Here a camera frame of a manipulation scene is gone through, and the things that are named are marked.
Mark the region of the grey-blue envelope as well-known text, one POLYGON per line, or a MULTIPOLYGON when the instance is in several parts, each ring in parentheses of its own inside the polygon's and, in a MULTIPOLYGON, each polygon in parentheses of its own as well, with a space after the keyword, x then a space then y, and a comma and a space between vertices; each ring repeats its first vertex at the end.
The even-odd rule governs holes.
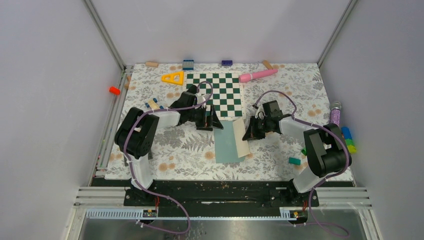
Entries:
POLYGON ((233 122, 222 121, 223 129, 214 129, 215 162, 217 164, 233 164, 244 161, 238 157, 233 122))

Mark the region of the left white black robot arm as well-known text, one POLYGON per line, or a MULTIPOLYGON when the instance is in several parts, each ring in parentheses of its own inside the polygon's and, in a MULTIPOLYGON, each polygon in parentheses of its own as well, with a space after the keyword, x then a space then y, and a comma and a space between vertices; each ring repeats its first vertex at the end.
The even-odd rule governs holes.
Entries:
POLYGON ((138 188, 135 197, 142 205, 148 206, 155 200, 155 192, 149 188, 154 181, 149 167, 149 153, 157 129, 180 126, 186 122, 195 123, 200 131, 224 128, 215 106, 211 105, 207 110, 205 102, 195 93, 184 91, 170 108, 144 112, 132 107, 124 117, 114 136, 114 143, 126 156, 131 184, 138 188))

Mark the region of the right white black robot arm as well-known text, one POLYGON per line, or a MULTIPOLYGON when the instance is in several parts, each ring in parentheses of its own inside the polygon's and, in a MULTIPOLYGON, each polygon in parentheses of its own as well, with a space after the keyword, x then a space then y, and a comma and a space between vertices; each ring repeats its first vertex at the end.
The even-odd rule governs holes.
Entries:
POLYGON ((307 192, 324 181, 326 177, 345 171, 352 163, 352 157, 334 123, 324 126, 307 123, 284 114, 277 101, 263 103, 242 137, 243 141, 261 140, 269 132, 296 138, 306 149, 308 166, 291 180, 287 201, 293 206, 301 205, 307 199, 307 192))

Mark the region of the floral patterned table mat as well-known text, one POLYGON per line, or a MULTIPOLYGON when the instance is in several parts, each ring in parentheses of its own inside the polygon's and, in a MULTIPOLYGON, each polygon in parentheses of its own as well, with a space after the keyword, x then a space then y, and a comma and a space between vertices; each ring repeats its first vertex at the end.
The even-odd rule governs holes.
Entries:
MULTIPOLYGON (((330 102, 318 66, 315 63, 274 64, 278 72, 252 82, 242 83, 245 119, 255 113, 253 104, 276 100, 283 113, 294 113, 299 119, 325 125, 330 119, 330 102)), ((238 72, 240 75, 265 70, 260 63, 236 63, 225 67, 196 64, 184 74, 184 84, 161 81, 165 74, 181 71, 179 64, 160 64, 157 68, 137 64, 131 76, 122 117, 129 109, 146 109, 152 98, 168 107, 186 88, 186 74, 194 72, 238 72)), ((268 133, 265 139, 249 142, 250 154, 238 163, 216 163, 214 131, 196 130, 192 122, 158 129, 152 145, 149 169, 156 180, 247 180, 288 181, 304 170, 308 163, 301 153, 302 143, 296 138, 268 133), (301 165, 289 163, 289 158, 301 165)))

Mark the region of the green white chessboard mat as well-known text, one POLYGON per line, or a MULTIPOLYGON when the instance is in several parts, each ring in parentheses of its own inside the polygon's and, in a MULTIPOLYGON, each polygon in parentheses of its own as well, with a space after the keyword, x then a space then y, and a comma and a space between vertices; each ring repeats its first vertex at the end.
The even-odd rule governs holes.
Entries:
POLYGON ((206 106, 214 106, 217 117, 222 121, 232 121, 246 117, 243 84, 239 72, 189 72, 185 75, 186 88, 199 86, 201 95, 212 94, 206 106))

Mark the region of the teal small block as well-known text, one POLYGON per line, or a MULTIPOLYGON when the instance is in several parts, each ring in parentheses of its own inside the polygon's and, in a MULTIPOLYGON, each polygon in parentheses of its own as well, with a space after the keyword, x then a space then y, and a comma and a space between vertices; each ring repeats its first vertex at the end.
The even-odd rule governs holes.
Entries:
POLYGON ((292 165, 296 165, 296 166, 300 166, 300 165, 302 164, 302 161, 301 161, 300 159, 298 159, 298 158, 295 158, 295 157, 290 157, 290 158, 288 159, 288 162, 289 162, 290 164, 292 164, 292 165))

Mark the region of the pink toy microphone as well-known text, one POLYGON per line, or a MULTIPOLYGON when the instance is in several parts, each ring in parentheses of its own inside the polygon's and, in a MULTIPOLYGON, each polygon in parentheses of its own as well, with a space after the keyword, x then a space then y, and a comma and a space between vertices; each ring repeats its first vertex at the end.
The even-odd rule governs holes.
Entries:
POLYGON ((276 74, 277 72, 278 72, 277 69, 267 69, 267 70, 258 71, 258 72, 244 73, 240 75, 238 79, 240 83, 247 83, 252 80, 271 76, 273 74, 276 74))

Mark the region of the purple lego brick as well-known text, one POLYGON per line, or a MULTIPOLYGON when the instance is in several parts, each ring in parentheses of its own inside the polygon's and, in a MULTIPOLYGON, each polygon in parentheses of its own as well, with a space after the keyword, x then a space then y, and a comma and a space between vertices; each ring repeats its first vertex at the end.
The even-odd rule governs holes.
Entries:
POLYGON ((233 61, 232 60, 222 60, 221 61, 221 65, 222 66, 232 66, 233 65, 233 61))

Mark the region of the blue grey lego brick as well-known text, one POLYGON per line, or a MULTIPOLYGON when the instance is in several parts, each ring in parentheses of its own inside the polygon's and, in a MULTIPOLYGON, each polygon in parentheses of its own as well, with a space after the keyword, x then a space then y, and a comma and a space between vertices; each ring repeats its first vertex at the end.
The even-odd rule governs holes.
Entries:
POLYGON ((195 66, 195 62, 193 59, 184 59, 181 64, 183 71, 193 71, 194 66, 195 66))

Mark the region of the wooden toy car blue wheels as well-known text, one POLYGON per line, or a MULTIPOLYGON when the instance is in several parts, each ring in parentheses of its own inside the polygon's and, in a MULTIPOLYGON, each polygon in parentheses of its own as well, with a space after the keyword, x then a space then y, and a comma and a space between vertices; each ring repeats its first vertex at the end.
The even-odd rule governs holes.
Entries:
POLYGON ((158 104, 158 100, 156 98, 151 98, 150 100, 146 101, 144 105, 151 110, 164 109, 162 105, 158 104))

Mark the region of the right wooden cylinder peg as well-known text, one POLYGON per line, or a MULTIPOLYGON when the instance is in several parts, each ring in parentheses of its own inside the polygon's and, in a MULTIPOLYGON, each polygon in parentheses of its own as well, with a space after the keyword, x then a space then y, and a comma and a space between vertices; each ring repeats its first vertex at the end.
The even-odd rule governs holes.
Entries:
POLYGON ((268 70, 273 70, 273 66, 267 61, 267 60, 263 60, 262 64, 268 69, 268 70))

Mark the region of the purple glitter microphone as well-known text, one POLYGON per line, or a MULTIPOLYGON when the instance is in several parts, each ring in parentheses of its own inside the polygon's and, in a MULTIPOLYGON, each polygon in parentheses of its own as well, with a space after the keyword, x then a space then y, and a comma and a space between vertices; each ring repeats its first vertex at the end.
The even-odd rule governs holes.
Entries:
POLYGON ((330 104, 329 122, 340 126, 342 104, 339 101, 334 101, 330 104))

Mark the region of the colourful block toy pile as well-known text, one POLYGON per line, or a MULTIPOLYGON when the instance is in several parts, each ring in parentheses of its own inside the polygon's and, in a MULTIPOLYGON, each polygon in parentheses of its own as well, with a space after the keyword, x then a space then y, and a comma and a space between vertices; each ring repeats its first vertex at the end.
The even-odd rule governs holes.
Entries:
POLYGON ((354 141, 353 141, 353 138, 352 138, 350 129, 348 127, 346 127, 346 126, 343 126, 343 127, 341 127, 341 132, 342 132, 342 135, 343 135, 343 137, 345 139, 345 143, 347 145, 348 151, 351 154, 355 154, 357 152, 357 149, 355 147, 355 144, 354 144, 354 141))

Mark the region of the orange red small cylinder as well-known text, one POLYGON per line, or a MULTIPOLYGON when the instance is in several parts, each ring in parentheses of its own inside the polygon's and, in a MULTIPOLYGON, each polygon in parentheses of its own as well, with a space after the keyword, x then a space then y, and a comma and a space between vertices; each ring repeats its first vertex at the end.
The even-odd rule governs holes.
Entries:
POLYGON ((108 91, 115 96, 119 96, 121 94, 121 90, 119 88, 114 87, 114 86, 110 86, 108 91))

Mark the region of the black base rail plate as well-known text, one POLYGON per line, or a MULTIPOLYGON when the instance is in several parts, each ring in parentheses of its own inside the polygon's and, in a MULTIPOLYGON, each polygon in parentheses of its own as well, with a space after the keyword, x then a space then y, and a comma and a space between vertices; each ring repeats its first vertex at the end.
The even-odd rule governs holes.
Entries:
POLYGON ((317 192, 293 197, 288 193, 287 181, 161 181, 155 180, 148 194, 134 186, 126 186, 123 204, 126 207, 158 205, 159 217, 184 217, 184 212, 164 196, 171 196, 182 204, 189 217, 276 217, 279 207, 302 209, 305 203, 324 206, 324 198, 317 192))

